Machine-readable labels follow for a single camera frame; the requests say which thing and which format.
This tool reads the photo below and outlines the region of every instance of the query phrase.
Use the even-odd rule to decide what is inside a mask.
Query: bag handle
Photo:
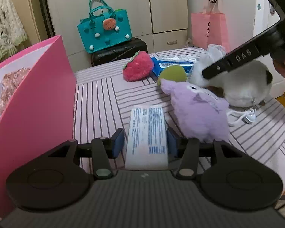
[[[109,6],[99,6],[99,7],[96,7],[96,8],[94,8],[94,9],[92,9],[91,11],[90,11],[90,13],[89,13],[89,17],[90,17],[90,19],[91,19],[91,22],[94,22],[94,20],[92,19],[92,16],[94,16],[93,15],[93,13],[94,12],[96,12],[97,10],[100,10],[100,9],[107,9],[108,10],[108,12],[112,12],[112,16],[113,17],[115,17],[115,12],[114,12],[114,9],[113,8],[111,8],[111,7],[109,7]]]
[[[215,0],[216,2],[214,3],[214,5],[212,6],[209,0],[205,0],[204,2],[204,9],[203,9],[203,14],[206,13],[211,13],[214,11],[214,9],[217,6],[217,12],[218,13],[222,13],[222,0]]]
[[[210,13],[212,10],[213,8],[211,8],[211,3],[209,2],[209,0],[205,0],[202,13],[203,14],[206,14],[207,12]]]
[[[223,9],[222,9],[222,0],[215,0],[215,1],[217,1],[217,11],[218,11],[218,13],[222,13],[222,11],[223,11]]]
[[[101,1],[101,3],[103,3],[104,6],[107,6],[107,3],[104,0],[100,0],[100,1]],[[90,10],[92,10],[91,2],[92,2],[92,0],[89,1]]]

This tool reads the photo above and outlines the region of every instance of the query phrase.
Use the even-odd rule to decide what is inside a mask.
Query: cabinet door
[[[67,55],[84,50],[77,25],[89,17],[89,0],[48,0],[55,34],[62,35]],[[94,1],[93,7],[100,6]]]
[[[113,9],[126,9],[132,36],[152,33],[149,0],[105,0]]]
[[[146,43],[149,54],[154,53],[153,34],[143,35],[137,38]]]
[[[150,0],[153,33],[188,28],[187,0]]]
[[[187,40],[187,30],[163,32],[153,35],[154,52],[184,48]]]

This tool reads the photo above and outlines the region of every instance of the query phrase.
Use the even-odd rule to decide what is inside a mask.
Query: knitted blanket
[[[11,0],[0,0],[0,59],[12,56],[27,34]]]

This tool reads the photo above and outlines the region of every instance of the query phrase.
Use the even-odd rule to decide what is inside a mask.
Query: striped bedsheet
[[[205,50],[192,47],[163,51],[157,55],[171,57],[203,52]],[[87,143],[100,136],[110,137],[118,128],[126,132],[123,152],[117,159],[110,160],[113,169],[124,167],[127,133],[134,105],[162,105],[167,126],[181,135],[170,96],[158,88],[155,75],[151,73],[137,82],[123,79],[122,68],[128,61],[119,60],[75,73],[74,138],[79,143]],[[276,171],[285,189],[285,108],[273,98],[265,101],[264,106],[257,107],[257,120],[253,125],[241,121],[230,128],[229,143]],[[176,169],[179,163],[179,160],[169,159],[169,168]],[[85,171],[92,172],[91,158],[82,158],[80,164]],[[209,158],[199,158],[199,173],[209,167]]]

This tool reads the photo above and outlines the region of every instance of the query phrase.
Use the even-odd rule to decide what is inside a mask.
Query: pink box
[[[8,175],[72,138],[76,79],[66,55],[55,36],[0,63],[0,94],[6,73],[31,68],[0,116],[0,217],[14,208]]]

